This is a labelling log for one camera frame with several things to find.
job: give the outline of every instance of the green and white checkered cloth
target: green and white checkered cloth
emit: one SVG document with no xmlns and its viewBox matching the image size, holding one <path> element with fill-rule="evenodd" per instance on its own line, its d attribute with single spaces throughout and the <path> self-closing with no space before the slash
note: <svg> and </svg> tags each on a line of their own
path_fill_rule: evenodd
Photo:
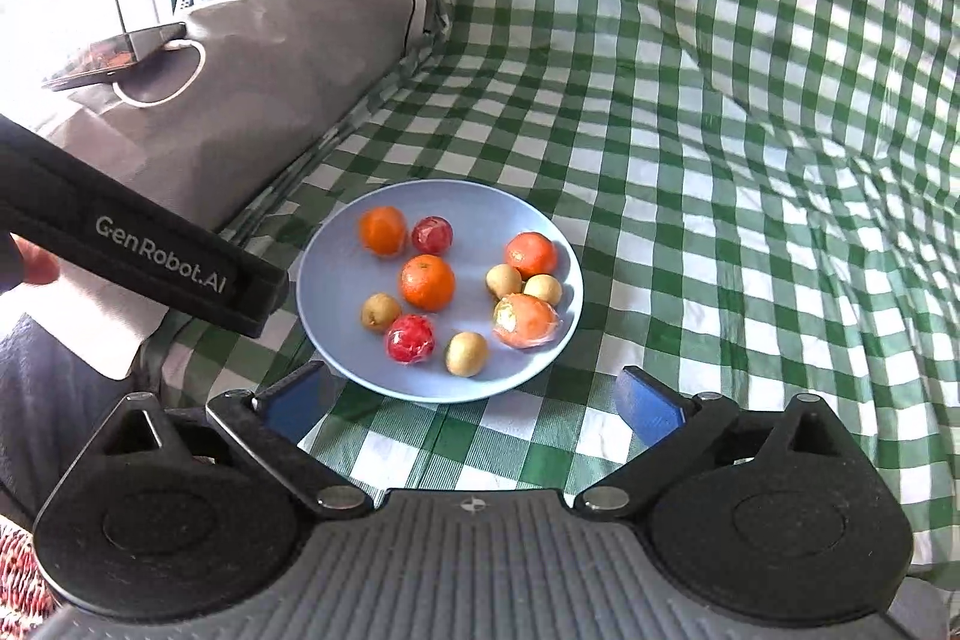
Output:
<svg viewBox="0 0 960 640">
<path fill-rule="evenodd" d="M 611 400 L 623 365 L 749 408 L 810 389 L 904 505 L 916 569 L 960 587 L 957 0 L 443 1 L 446 41 L 237 236 L 296 277 L 317 226 L 382 183 L 493 184 L 574 245 L 581 324 L 490 400 L 347 384 L 304 447 L 374 494 L 572 495 L 640 450 Z M 269 384 L 312 353 L 293 297 L 258 340 L 194 321 L 167 401 Z"/>
</svg>

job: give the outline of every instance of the smartphone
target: smartphone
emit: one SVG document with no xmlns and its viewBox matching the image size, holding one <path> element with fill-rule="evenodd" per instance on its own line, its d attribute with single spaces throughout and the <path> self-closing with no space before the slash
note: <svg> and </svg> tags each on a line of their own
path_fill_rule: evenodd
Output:
<svg viewBox="0 0 960 640">
<path fill-rule="evenodd" d="M 167 23 L 103 39 L 82 47 L 66 66 L 43 80 L 51 91 L 67 91 L 98 82 L 115 82 L 128 68 L 149 58 L 167 42 L 186 35 L 183 23 Z"/>
</svg>

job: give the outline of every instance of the hand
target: hand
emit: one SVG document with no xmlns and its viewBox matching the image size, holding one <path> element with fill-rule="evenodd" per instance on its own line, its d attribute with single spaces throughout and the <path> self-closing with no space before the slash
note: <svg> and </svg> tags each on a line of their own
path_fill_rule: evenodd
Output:
<svg viewBox="0 0 960 640">
<path fill-rule="evenodd" d="M 26 239 L 13 237 L 16 249 L 23 256 L 23 282 L 31 286 L 45 286 L 59 277 L 59 261 L 56 256 L 37 247 Z"/>
</svg>

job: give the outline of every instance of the red ball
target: red ball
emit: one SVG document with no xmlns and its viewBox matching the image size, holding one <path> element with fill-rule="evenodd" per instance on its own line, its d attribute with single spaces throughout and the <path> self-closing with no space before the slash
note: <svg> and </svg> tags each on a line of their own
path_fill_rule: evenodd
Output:
<svg viewBox="0 0 960 640">
<path fill-rule="evenodd" d="M 399 363 L 416 363 L 429 359 L 437 346 L 433 326 L 424 316 L 400 316 L 383 340 L 387 355 Z"/>
<path fill-rule="evenodd" d="M 424 218 L 414 226 L 410 239 L 419 252 L 431 256 L 440 256 L 447 252 L 450 245 L 453 244 L 453 226 L 443 218 L 432 215 L 432 217 Z"/>
</svg>

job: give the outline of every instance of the plate rim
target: plate rim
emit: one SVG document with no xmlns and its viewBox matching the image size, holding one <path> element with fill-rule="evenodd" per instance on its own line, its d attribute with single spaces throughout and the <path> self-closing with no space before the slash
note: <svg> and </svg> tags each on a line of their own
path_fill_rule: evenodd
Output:
<svg viewBox="0 0 960 640">
<path fill-rule="evenodd" d="M 553 362 L 555 362 L 558 359 L 558 357 L 560 357 L 560 353 L 563 353 L 563 349 L 565 349 L 566 345 L 568 345 L 568 343 L 570 342 L 570 339 L 573 337 L 573 333 L 575 332 L 575 330 L 577 329 L 577 326 L 580 323 L 580 315 L 584 311 L 584 271 L 583 271 L 583 268 L 581 268 L 580 266 L 580 259 L 577 258 L 577 254 L 573 252 L 573 246 L 570 244 L 569 239 L 567 239 L 563 235 L 563 231 L 560 231 L 560 228 L 558 228 L 557 224 L 553 223 L 553 220 L 551 220 L 551 218 L 547 218 L 547 215 L 544 215 L 544 213 L 538 210 L 533 204 L 530 204 L 529 202 L 524 201 L 523 199 L 520 198 L 520 196 L 515 196 L 515 194 L 511 194 L 510 191 L 504 191 L 503 189 L 496 188 L 495 186 L 487 185 L 486 183 L 474 182 L 473 180 L 457 180 L 450 177 L 437 177 L 437 178 L 424 177 L 421 179 L 404 180 L 403 182 L 391 183 L 390 185 L 384 185 L 379 188 L 376 188 L 370 191 L 368 194 L 363 194 L 363 196 L 357 196 L 356 199 L 353 199 L 352 201 L 347 202 L 347 204 L 344 204 L 343 208 L 337 212 L 337 215 L 339 215 L 339 213 L 341 213 L 343 210 L 346 210 L 347 207 L 352 207 L 354 204 L 357 204 L 358 202 L 363 201 L 364 199 L 369 199 L 371 196 L 374 196 L 375 194 L 382 194 L 383 191 L 390 191 L 391 189 L 394 189 L 394 188 L 401 188 L 403 186 L 407 186 L 412 183 L 421 183 L 421 182 L 455 183 L 457 185 L 469 185 L 474 188 L 483 188 L 487 191 L 496 191 L 498 194 L 503 194 L 503 196 L 507 196 L 509 197 L 509 199 L 514 199 L 515 201 L 520 202 L 520 204 L 522 204 L 527 209 L 533 210 L 535 213 L 540 215 L 541 218 L 546 220 L 548 223 L 551 223 L 553 227 L 557 229 L 557 232 L 560 234 L 560 243 L 563 244 L 563 247 L 565 247 L 566 251 L 570 253 L 570 258 L 573 259 L 573 263 L 571 263 L 570 268 L 571 270 L 573 270 L 573 268 L 576 268 L 580 285 L 574 286 L 574 297 L 573 297 L 572 304 L 575 307 L 572 308 L 574 309 L 573 322 L 570 324 L 570 328 L 568 329 L 566 334 L 563 336 L 563 338 L 554 346 L 554 349 L 556 350 L 556 355 L 553 357 L 553 360 L 551 360 L 543 369 L 540 369 L 537 372 L 534 372 L 529 377 L 525 377 L 522 380 L 517 381 L 513 386 L 510 386 L 507 389 L 503 389 L 501 391 L 496 391 L 496 392 L 488 392 L 488 393 L 481 392 L 481 393 L 477 393 L 476 395 L 469 395 L 469 396 L 450 396 L 450 397 L 416 396 L 415 394 L 402 393 L 400 391 L 391 391 L 391 390 L 384 389 L 383 386 L 376 386 L 376 384 L 373 384 L 370 381 L 364 380 L 363 378 L 355 375 L 353 372 L 350 372 L 346 367 L 341 366 L 339 362 L 336 362 L 336 360 L 328 356 L 328 353 L 323 349 L 323 347 L 320 347 L 319 340 L 315 338 L 315 336 L 313 335 L 313 330 L 309 327 L 309 325 L 307 325 L 306 320 L 304 319 L 304 306 L 302 306 L 302 303 L 301 303 L 302 287 L 301 285 L 299 285 L 299 280 L 301 280 L 301 277 L 299 277 L 299 271 L 302 271 L 302 264 L 304 263 L 304 259 L 306 258 L 307 254 L 310 252 L 310 248 L 313 247 L 314 242 L 317 242 L 317 238 L 320 236 L 320 234 L 323 233 L 323 229 L 327 228 L 328 225 L 330 225 L 331 215 L 327 215 L 326 218 L 323 219 L 323 223 L 320 223 L 319 228 L 313 233 L 313 236 L 310 238 L 310 242 L 307 242 L 306 247 L 304 247 L 304 256 L 302 256 L 301 259 L 299 260 L 301 262 L 301 265 L 299 266 L 298 275 L 296 276 L 296 316 L 299 317 L 299 322 L 301 322 L 301 326 L 304 327 L 304 332 L 306 333 L 307 338 L 313 343 L 313 346 L 317 350 L 317 352 L 320 353 L 321 356 L 323 356 L 323 360 L 327 362 L 330 367 L 332 367 L 334 370 L 336 370 L 341 375 L 343 375 L 344 378 L 347 378 L 348 380 L 353 381 L 354 383 L 360 384 L 360 386 L 363 386 L 365 389 L 371 390 L 374 393 L 378 393 L 381 396 L 387 396 L 387 397 L 390 397 L 390 399 L 400 399 L 404 402 L 415 402 L 415 403 L 428 404 L 428 405 L 467 404 L 469 402 L 477 402 L 481 399 L 489 399 L 491 398 L 491 396 L 498 396 L 501 393 L 506 393 L 507 391 L 514 390 L 517 388 L 517 386 L 522 386 L 522 384 L 524 383 L 529 383 L 529 381 L 533 380 L 536 377 L 536 375 L 539 375 L 539 373 L 546 371 L 546 369 L 549 369 L 549 367 L 553 365 Z"/>
</svg>

